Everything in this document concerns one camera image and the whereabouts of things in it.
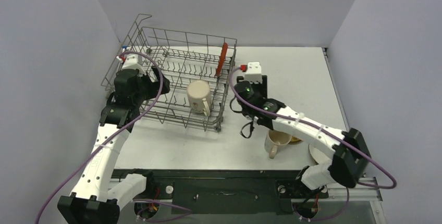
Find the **red plastic plate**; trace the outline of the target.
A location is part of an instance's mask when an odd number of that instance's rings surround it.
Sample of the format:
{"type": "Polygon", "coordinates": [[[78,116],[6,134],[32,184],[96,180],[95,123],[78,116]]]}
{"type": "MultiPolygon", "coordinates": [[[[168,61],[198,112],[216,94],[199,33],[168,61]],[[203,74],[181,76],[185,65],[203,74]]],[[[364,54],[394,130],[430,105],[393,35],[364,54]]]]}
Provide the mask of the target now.
{"type": "Polygon", "coordinates": [[[226,42],[224,42],[222,45],[222,50],[221,50],[221,53],[219,56],[218,65],[217,65],[214,77],[219,77],[221,75],[222,67],[223,67],[223,64],[224,64],[224,61],[225,61],[226,55],[227,55],[227,50],[228,50],[228,44],[226,42]]]}

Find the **cream mug with dragon print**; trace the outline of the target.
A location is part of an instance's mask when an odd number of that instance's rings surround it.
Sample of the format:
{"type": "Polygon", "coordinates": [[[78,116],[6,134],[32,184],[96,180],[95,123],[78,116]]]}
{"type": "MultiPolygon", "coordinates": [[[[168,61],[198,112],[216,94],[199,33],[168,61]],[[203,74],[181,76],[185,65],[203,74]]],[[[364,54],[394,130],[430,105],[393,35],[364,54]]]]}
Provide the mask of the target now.
{"type": "Polygon", "coordinates": [[[265,141],[264,149],[270,159],[274,159],[276,155],[283,150],[291,141],[292,136],[275,130],[268,130],[265,141]]]}

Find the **cream mug with floral print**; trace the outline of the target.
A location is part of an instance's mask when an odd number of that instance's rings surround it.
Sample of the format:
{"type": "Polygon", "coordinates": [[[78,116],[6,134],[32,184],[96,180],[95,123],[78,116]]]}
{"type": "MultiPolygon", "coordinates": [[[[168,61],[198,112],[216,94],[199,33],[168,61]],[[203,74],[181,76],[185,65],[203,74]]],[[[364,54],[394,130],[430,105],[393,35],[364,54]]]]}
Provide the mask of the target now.
{"type": "Polygon", "coordinates": [[[206,81],[194,80],[187,86],[187,97],[191,111],[196,114],[211,114],[211,88],[206,81]]]}

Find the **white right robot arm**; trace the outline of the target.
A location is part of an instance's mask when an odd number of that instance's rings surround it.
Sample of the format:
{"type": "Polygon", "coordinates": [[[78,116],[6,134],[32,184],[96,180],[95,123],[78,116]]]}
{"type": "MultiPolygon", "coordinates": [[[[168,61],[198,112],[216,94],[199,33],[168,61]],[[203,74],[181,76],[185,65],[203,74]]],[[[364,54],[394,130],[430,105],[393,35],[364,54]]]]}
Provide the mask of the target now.
{"type": "Polygon", "coordinates": [[[371,157],[359,130],[345,131],[322,125],[276,99],[266,98],[261,85],[252,84],[243,76],[238,76],[236,82],[234,91],[245,117],[270,130],[298,138],[329,158],[302,170],[294,182],[298,195],[308,196],[315,189],[334,182],[347,188],[358,184],[371,157]]]}

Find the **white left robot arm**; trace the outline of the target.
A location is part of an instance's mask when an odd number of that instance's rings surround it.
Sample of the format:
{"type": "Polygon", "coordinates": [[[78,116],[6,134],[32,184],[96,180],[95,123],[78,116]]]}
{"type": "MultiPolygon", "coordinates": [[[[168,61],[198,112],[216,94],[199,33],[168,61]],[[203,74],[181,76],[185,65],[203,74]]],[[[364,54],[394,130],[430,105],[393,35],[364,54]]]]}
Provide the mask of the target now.
{"type": "Polygon", "coordinates": [[[138,68],[116,73],[114,92],[101,111],[97,137],[84,170],[70,195],[61,196],[57,208],[67,223],[117,223],[121,210],[136,195],[149,198],[155,183],[144,174],[129,174],[113,188],[109,183],[120,151],[143,113],[145,101],[158,101],[170,91],[170,81],[152,66],[156,81],[138,68]]]}

